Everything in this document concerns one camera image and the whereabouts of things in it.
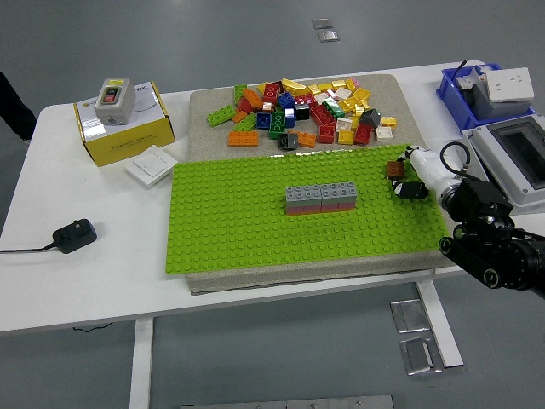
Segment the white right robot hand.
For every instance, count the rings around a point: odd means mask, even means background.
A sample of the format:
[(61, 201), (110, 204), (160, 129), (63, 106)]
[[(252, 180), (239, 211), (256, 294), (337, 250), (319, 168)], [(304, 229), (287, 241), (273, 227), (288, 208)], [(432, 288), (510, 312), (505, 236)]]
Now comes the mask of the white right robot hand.
[[(405, 165), (410, 163), (420, 181), (404, 181)], [(433, 192), (441, 204), (453, 193), (460, 180), (448, 170), (462, 168), (462, 161), (454, 155), (441, 155), (424, 147), (408, 146), (396, 160), (387, 163), (387, 177), (392, 182), (394, 194), (401, 199), (424, 199)]]

